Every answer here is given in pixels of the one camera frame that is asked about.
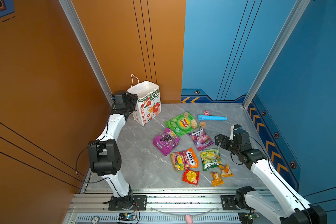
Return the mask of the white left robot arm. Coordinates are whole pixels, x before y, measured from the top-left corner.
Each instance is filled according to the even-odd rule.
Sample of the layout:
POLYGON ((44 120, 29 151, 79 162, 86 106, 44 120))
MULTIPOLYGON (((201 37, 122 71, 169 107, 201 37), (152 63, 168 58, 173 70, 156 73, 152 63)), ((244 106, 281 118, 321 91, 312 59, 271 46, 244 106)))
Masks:
POLYGON ((136 94, 115 92, 109 119, 102 134, 90 141, 87 147, 91 172, 102 177, 113 192, 107 202, 113 209, 130 210, 134 206, 131 186, 121 172, 122 158, 117 139, 129 116, 135 111, 137 101, 136 94))

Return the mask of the green Lays chips bag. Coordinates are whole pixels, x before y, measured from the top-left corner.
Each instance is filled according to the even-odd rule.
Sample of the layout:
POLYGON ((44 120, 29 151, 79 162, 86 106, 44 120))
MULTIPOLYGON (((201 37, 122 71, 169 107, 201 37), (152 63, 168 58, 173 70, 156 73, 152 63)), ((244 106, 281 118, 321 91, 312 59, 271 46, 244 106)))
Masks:
POLYGON ((191 133, 198 128, 198 123, 190 112, 184 112, 168 121, 165 121, 167 128, 171 129, 178 137, 191 133))

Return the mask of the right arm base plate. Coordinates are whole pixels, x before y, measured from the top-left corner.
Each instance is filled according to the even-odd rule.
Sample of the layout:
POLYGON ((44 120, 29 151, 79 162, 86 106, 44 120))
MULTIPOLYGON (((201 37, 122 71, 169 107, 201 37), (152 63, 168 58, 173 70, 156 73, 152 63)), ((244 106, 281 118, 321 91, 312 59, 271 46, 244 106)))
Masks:
POLYGON ((242 203, 236 201, 236 197, 233 195, 221 195, 221 204, 224 211, 234 211, 234 210, 247 210, 248 207, 242 203))

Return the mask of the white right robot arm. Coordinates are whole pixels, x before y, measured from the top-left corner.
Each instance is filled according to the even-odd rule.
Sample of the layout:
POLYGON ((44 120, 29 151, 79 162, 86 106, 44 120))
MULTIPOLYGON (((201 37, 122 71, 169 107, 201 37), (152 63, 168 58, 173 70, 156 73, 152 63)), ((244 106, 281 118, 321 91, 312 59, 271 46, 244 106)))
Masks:
POLYGON ((327 213, 319 205, 313 206, 303 198, 273 168, 269 157, 263 150, 251 145, 251 137, 241 126, 232 127, 231 135, 215 136, 215 144, 232 155, 252 171, 269 189, 279 205, 261 196, 251 186, 236 190, 235 205, 241 210, 255 210, 273 224, 325 224, 327 213))

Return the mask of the orange Fox's candy bag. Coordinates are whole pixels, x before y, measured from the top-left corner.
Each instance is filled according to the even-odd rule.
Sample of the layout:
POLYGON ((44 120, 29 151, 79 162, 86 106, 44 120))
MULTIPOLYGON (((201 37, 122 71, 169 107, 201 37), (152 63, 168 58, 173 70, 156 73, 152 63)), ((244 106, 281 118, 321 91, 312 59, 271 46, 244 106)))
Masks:
POLYGON ((192 148, 184 151, 170 153, 173 168, 177 171, 199 167, 197 156, 192 148))

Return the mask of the white floral paper bag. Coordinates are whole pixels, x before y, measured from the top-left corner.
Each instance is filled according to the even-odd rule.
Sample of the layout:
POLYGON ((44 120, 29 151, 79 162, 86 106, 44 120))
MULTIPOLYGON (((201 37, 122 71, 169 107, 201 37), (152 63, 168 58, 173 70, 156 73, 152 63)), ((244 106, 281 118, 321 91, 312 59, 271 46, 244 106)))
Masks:
POLYGON ((128 92, 138 96, 133 118, 140 125, 145 126, 161 112, 160 89, 152 82, 140 82, 134 74, 131 74, 131 81, 128 92))

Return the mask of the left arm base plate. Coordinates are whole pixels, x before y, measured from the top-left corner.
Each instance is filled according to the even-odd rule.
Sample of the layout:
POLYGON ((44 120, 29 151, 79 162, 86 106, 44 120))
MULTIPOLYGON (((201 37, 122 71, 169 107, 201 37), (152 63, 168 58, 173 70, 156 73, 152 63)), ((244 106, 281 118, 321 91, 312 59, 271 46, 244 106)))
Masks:
POLYGON ((145 211, 147 208, 146 195, 133 195, 126 197, 111 197, 111 200, 106 202, 109 204, 110 211, 132 211, 138 208, 140 211, 145 211))

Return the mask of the purple grape candy bag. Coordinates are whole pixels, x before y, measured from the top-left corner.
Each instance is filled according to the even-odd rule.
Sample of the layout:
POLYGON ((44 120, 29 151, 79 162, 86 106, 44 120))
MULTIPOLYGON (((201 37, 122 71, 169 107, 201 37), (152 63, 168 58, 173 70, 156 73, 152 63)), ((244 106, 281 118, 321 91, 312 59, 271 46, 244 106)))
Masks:
POLYGON ((153 145, 167 156, 179 144, 179 137, 170 128, 166 128, 153 140, 153 145))

